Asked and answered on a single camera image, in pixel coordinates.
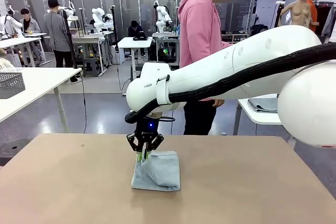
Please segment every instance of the mesh basket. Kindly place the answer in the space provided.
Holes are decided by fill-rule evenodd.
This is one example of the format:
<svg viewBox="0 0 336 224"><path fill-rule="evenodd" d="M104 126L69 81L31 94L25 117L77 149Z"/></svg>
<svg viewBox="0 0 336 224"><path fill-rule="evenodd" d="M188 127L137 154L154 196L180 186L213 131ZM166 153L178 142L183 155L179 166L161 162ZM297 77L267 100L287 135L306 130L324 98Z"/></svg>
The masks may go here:
<svg viewBox="0 0 336 224"><path fill-rule="evenodd" d="M26 89L22 73L0 73L0 99L8 99Z"/></svg>

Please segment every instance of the sneaker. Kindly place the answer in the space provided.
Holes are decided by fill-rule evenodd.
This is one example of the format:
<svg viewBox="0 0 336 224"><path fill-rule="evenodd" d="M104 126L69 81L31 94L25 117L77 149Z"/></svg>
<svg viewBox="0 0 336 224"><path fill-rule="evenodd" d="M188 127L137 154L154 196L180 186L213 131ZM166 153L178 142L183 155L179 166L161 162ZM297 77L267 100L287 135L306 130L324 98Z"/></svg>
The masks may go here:
<svg viewBox="0 0 336 224"><path fill-rule="evenodd" d="M71 82L71 84L76 84L76 83L78 83L78 82L82 82L82 79L77 78L77 81Z"/></svg>

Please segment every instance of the pink hoodie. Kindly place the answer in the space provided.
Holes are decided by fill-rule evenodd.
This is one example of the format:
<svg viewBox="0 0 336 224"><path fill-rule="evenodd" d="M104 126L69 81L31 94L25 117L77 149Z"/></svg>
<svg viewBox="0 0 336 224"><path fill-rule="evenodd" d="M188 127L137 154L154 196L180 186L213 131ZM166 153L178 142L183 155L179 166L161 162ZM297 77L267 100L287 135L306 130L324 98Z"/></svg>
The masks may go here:
<svg viewBox="0 0 336 224"><path fill-rule="evenodd" d="M212 0L181 0L180 67L231 46L222 42L221 22Z"/></svg>

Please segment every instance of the gray garment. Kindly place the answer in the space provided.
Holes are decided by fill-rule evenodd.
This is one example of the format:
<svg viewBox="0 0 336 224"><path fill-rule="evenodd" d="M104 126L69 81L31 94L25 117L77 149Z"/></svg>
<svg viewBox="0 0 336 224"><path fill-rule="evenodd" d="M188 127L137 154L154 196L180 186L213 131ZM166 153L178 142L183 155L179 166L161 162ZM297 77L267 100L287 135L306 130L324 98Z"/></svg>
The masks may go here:
<svg viewBox="0 0 336 224"><path fill-rule="evenodd" d="M179 191L180 163L176 152L152 152L137 161L132 188L153 191Z"/></svg>
<svg viewBox="0 0 336 224"><path fill-rule="evenodd" d="M50 34L50 47L56 51L69 52L70 46L63 18L57 13L50 12L44 15L44 21Z"/></svg>
<svg viewBox="0 0 336 224"><path fill-rule="evenodd" d="M255 112L277 113L277 98L250 98L248 102L252 105Z"/></svg>
<svg viewBox="0 0 336 224"><path fill-rule="evenodd" d="M336 7L332 7L329 11L327 20L325 21L325 25L324 25L323 30L321 32L321 36L329 37L331 35L335 13L336 13Z"/></svg>
<svg viewBox="0 0 336 224"><path fill-rule="evenodd" d="M24 18L20 19L20 22L21 22L21 24L22 24L22 30L23 30L24 27L25 27L25 26L24 26L24 23L23 23L24 20L25 20ZM32 17L30 17L29 27L30 27L30 30L33 32L33 34L37 34L37 33L40 33L40 32L41 32L41 29L40 29L40 27L39 27L37 21L34 20Z"/></svg>

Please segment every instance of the folded gray cloth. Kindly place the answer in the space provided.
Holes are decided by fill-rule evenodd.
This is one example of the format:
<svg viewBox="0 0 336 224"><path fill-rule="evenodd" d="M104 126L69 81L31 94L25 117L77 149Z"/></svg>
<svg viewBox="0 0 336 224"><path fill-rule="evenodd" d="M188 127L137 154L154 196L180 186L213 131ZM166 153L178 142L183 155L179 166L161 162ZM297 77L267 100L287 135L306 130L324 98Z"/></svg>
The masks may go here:
<svg viewBox="0 0 336 224"><path fill-rule="evenodd" d="M277 113L277 98L250 98L248 102L252 105L255 112Z"/></svg>
<svg viewBox="0 0 336 224"><path fill-rule="evenodd" d="M179 191L180 163L176 152L152 152L136 161L132 188L153 191Z"/></svg>

